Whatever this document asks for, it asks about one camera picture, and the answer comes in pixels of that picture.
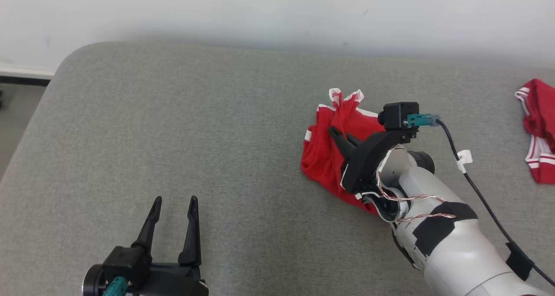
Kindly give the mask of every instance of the white cable tag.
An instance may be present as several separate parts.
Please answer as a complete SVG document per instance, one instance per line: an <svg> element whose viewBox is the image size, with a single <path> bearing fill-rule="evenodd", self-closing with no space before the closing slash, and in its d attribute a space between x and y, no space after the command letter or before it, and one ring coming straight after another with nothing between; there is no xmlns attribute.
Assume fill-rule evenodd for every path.
<svg viewBox="0 0 555 296"><path fill-rule="evenodd" d="M462 173L466 173L466 169L464 169L464 164L472 163L472 154L470 154L470 150L462 150L458 152L457 155L459 159L457 161L458 170L460 170Z"/></svg>

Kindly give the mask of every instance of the gray fabric surface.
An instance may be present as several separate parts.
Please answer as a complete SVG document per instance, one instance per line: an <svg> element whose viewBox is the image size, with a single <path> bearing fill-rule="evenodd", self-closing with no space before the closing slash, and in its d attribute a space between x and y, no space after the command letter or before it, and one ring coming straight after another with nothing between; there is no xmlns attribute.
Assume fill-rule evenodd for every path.
<svg viewBox="0 0 555 296"><path fill-rule="evenodd" d="M305 178L305 130L327 91L361 89L361 108L418 101L442 115L470 175L505 227L555 276L555 189L524 162L529 135L513 93L555 71L472 67L182 45L103 43L58 69L0 183L0 286L74 296L87 269L129 245L164 198L154 260L175 262L199 197L201 271L211 295L430 295L389 226ZM437 176L501 233L456 168L439 128L423 128ZM531 283L554 292L536 273Z"/></svg>

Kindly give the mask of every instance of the cable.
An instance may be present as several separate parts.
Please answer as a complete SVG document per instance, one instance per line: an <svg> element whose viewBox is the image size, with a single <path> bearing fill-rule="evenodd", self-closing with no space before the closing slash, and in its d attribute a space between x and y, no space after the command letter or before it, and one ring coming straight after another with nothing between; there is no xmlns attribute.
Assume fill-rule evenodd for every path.
<svg viewBox="0 0 555 296"><path fill-rule="evenodd" d="M455 159L458 161L460 160L457 150L454 147L454 142L453 142L453 138L451 138L451 134L447 128L447 126L444 124L444 122L442 122L440 119L437 119L436 122L442 126L442 128L445 131L445 134L447 136L447 140L449 140L449 145L451 146L451 150L453 151L453 155L455 157ZM501 230L501 233L503 233L503 235L507 238L507 241L509 241L509 243L512 244L513 248L515 249L515 251L517 253L519 253L522 257L525 257L531 264L532 264L532 268L539 273L540 276L542 276L547 282L549 282L549 284L551 284L552 286L555 286L555 281L553 281L551 278L549 278L549 276L547 276L547 274L545 274L545 272L543 272L541 269L538 268L538 266L535 265L535 263L528 257L527 254L525 254L525 252L522 251L522 249L519 247L519 245L517 245L517 243L515 242L515 240L513 240L513 238L511 237L511 235L509 235L507 233L507 231L505 230L505 228L503 227L503 225L501 225L501 222L499 222L499 219L497 219L497 216L495 216L495 214L493 213L490 205L487 203L486 199L484 198L484 196L482 195L482 193L480 192L480 190L478 189L478 187L476 187L476 184L474 184L474 182L472 181L472 179L470 179L470 176L468 175L468 173L464 173L464 177L466 178L466 180L468 181L468 183L470 184L470 186L472 187L472 189L474 189L474 192L476 192L476 195L478 195L478 197L480 198L480 201L482 201L482 203L484 204L484 206L486 207L488 213L490 213L491 218L493 218L493 221L495 222L495 224L497 225L497 227L499 228L499 230Z"/></svg>
<svg viewBox="0 0 555 296"><path fill-rule="evenodd" d="M389 156L390 156L392 150L395 150L398 147L399 147L399 144L397 144L396 146L393 146L391 149L389 149L387 151L385 157L383 158L382 162L378 165L378 168L376 170L376 182L377 182L377 188L380 190L381 195L377 195L377 194L375 194L375 195L377 197L383 197L383 198L388 199L390 201L395 201L395 202L399 202L399 203L400 202L407 202L407 201L421 201L423 199L429 199L429 198L434 198L434 199L444 203L445 200L442 197L438 196L438 195L418 195L418 196L410 197L410 198L402 198L402 197L390 196L387 193L385 193L385 191L382 189L381 172L383 170L383 167L387 163L387 159L389 159ZM360 195L373 195L373 194L374 194L374 192L362 192ZM414 217L407 217L407 218L398 218L398 219L395 219L394 222L401 223L401 222L411 221L413 219L424 218L424 217L456 218L455 215L446 214L446 213L438 213L438 214L428 214L428 215L417 215L417 216L414 216Z"/></svg>

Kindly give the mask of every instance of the red garment with white stripes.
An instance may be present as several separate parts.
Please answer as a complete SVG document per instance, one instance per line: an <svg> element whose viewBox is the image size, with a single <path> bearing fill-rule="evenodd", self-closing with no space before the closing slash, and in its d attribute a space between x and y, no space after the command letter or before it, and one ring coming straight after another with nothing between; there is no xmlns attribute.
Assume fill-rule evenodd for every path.
<svg viewBox="0 0 555 296"><path fill-rule="evenodd" d="M555 88L533 79L515 96L522 102L524 126L532 136L525 161L537 183L555 184Z"/></svg>
<svg viewBox="0 0 555 296"><path fill-rule="evenodd" d="M377 215L372 204L363 204L341 187L341 165L345 159L331 138L329 129L334 126L364 141L370 134L383 131L383 126L378 123L377 114L359 109L359 103L364 98L360 90L345 99L337 88L330 89L329 95L333 107L320 104L316 111L316 124L310 126L305 135L301 169L307 177L320 182L343 201Z"/></svg>

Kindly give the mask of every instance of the floor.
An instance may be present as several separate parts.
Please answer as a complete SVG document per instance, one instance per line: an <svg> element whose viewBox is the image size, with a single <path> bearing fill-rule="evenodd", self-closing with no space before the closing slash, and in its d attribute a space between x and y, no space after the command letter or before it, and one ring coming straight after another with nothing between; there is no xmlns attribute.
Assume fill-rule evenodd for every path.
<svg viewBox="0 0 555 296"><path fill-rule="evenodd" d="M16 151L27 124L44 93L45 87L0 84L3 104L0 108L0 179Z"/></svg>

